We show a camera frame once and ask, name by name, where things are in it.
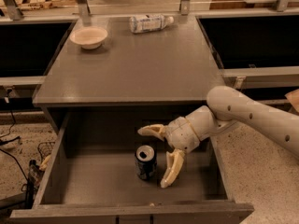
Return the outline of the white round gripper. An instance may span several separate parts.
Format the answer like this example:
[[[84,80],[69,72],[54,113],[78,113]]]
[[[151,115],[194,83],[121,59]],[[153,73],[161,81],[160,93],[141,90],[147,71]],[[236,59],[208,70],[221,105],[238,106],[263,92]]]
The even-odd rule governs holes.
[[[163,124],[152,124],[141,127],[137,133],[142,136],[154,136],[161,141],[166,138],[168,145],[174,149],[173,152],[166,152],[167,167],[160,182],[163,189],[171,186],[178,177],[185,153],[192,152],[200,144],[192,125],[183,117],[171,121],[166,128]]]

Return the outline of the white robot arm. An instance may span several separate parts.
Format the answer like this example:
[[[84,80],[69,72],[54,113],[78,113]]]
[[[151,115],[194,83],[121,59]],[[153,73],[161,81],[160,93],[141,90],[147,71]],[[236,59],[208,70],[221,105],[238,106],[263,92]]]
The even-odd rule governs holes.
[[[167,168],[161,187],[173,184],[185,156],[201,141],[228,130],[237,121],[299,156],[299,116],[261,104],[233,88],[217,86],[208,92],[206,104],[189,115],[166,125],[152,124],[138,130],[140,135],[155,136],[173,148],[166,154]]]

